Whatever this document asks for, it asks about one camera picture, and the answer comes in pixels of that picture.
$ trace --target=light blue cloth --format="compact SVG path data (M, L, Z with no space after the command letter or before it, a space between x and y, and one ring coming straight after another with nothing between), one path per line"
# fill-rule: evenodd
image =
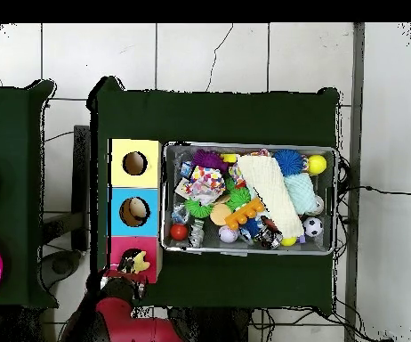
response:
M316 209L315 191L308 173L284 177L295 212L303 215Z

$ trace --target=orange toy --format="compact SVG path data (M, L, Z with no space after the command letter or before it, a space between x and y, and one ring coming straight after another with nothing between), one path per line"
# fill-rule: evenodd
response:
M264 210L265 207L262 204L261 200L256 197L236 212L232 213L229 216L226 216L224 221L231 230L236 230L239 224L246 223L247 218L255 217L257 212L262 212Z

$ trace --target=white towel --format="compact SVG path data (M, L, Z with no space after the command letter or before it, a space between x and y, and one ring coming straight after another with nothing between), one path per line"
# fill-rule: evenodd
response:
M239 156L238 168L254 187L284 238L303 235L302 222L289 198L278 162L268 156Z

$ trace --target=blue box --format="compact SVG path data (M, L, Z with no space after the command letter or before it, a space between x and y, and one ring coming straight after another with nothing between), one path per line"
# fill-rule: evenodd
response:
M143 225L129 226L120 218L120 208L125 200L140 198L149 206L149 217ZM158 236L158 189L112 188L111 236Z

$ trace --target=pink box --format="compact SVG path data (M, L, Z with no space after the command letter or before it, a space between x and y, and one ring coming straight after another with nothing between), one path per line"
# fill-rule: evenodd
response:
M145 250L144 261L150 262L150 267L140 275L146 276L149 283L155 283L161 270L163 250L157 237L149 236L112 236L110 240L111 269L116 270L124 252L130 248Z

